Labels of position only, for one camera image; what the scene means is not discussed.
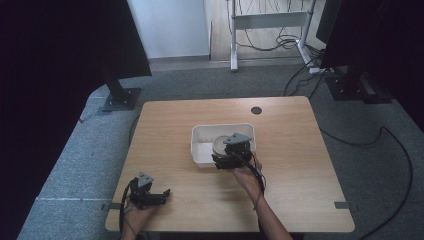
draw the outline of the person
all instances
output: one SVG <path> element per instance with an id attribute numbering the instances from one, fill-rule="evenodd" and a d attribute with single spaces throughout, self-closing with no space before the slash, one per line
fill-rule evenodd
<path id="1" fill-rule="evenodd" d="M 262 170 L 262 164 L 256 163 L 259 170 Z M 254 205 L 256 214 L 265 235 L 270 240 L 292 240 L 291 235 L 287 232 L 284 225 L 275 215 L 274 211 L 268 205 L 264 195 L 260 191 L 260 186 L 255 175 L 248 169 L 236 168 L 231 170 L 240 186 L 246 191 L 250 200 Z M 127 201 L 127 209 L 124 217 L 122 240 L 134 240 L 143 227 L 148 222 L 149 218 L 158 210 L 158 206 L 148 207 L 140 210 Z"/>

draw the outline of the desk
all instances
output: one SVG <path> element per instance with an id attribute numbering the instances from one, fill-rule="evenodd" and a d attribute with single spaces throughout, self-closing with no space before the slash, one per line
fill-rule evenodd
<path id="1" fill-rule="evenodd" d="M 262 108 L 255 115 L 252 107 Z M 196 125 L 251 123 L 266 177 L 265 198 L 289 232 L 350 232 L 345 202 L 309 100 L 273 97 L 148 102 L 143 106 L 113 197 L 143 171 L 155 178 L 152 193 L 171 189 L 147 231 L 256 232 L 247 194 L 225 170 L 198 168 L 190 153 Z M 106 228 L 119 231 L 111 209 Z"/>

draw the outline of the wooden floor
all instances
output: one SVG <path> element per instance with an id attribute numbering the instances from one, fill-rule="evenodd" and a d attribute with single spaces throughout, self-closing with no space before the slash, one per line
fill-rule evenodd
<path id="1" fill-rule="evenodd" d="M 227 0 L 204 0 L 206 19 L 210 34 L 210 53 L 212 61 L 229 61 L 231 32 L 229 28 L 229 16 L 231 16 L 231 1 Z M 312 0 L 303 1 L 303 11 L 307 11 Z M 325 0 L 317 0 L 314 9 L 311 26 L 306 42 L 315 48 L 325 48 L 320 40 L 315 37 L 319 21 L 321 19 Z M 302 0 L 236 0 L 237 15 L 267 14 L 278 12 L 296 12 L 302 9 Z M 237 43 L 251 45 L 266 49 L 277 45 L 276 38 L 281 28 L 267 28 L 254 30 L 238 30 Z M 300 27 L 289 27 L 283 29 L 281 34 L 300 36 Z M 297 48 L 284 49 L 280 47 L 273 51 L 259 51 L 249 47 L 238 47 L 238 59 L 272 59 L 299 57 Z"/>

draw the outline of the person's left hand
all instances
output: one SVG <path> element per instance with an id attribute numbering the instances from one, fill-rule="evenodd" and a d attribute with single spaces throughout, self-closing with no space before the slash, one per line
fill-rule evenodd
<path id="1" fill-rule="evenodd" d="M 134 204 L 127 199 L 127 205 L 131 210 L 127 211 L 124 215 L 124 223 L 121 239 L 136 239 L 138 233 L 144 228 L 152 215 L 156 213 L 159 206 L 146 207 L 145 209 L 138 209 Z"/>

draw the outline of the white container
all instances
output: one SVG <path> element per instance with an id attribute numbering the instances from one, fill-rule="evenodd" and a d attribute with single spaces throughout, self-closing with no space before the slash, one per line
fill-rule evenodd
<path id="1" fill-rule="evenodd" d="M 213 143 L 221 136 L 231 136 L 240 133 L 250 137 L 250 150 L 256 151 L 255 130 L 252 124 L 220 124 L 220 125 L 198 125 L 192 130 L 191 155 L 198 167 L 215 167 L 212 160 Z"/>

